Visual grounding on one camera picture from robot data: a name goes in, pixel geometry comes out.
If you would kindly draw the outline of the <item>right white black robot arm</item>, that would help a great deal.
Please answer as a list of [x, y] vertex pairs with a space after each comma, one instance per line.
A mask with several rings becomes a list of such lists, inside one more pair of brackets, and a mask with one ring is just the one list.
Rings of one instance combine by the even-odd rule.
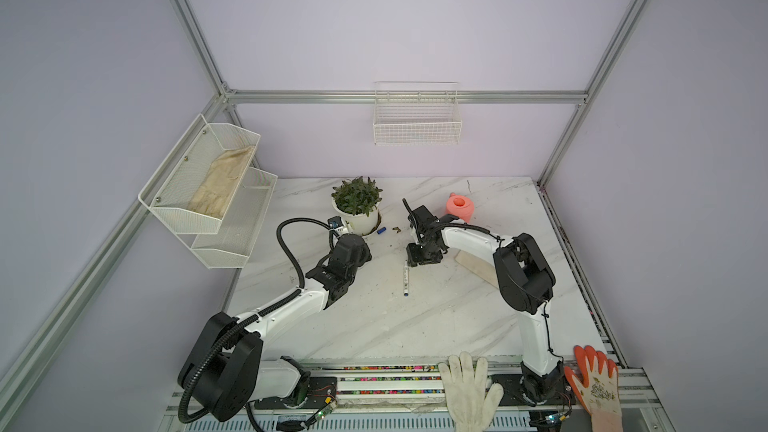
[[551, 399], [564, 376], [564, 360], [551, 345], [547, 313], [556, 277], [535, 238], [527, 233], [499, 235], [452, 214], [437, 217], [424, 206], [406, 211], [414, 239], [406, 248], [409, 267], [438, 264], [451, 248], [494, 267], [502, 299], [519, 315], [523, 398], [531, 405]]

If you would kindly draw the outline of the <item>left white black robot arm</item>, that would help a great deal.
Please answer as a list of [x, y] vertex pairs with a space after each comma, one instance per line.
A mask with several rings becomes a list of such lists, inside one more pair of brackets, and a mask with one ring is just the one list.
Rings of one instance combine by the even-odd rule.
[[301, 369], [286, 358], [263, 364], [266, 345], [341, 299], [358, 269], [371, 259], [361, 236], [343, 234], [327, 260], [304, 276], [302, 287], [239, 316], [211, 316], [177, 378], [183, 389], [179, 421], [189, 424], [211, 414], [225, 422], [258, 392], [267, 397], [291, 395], [302, 378]]

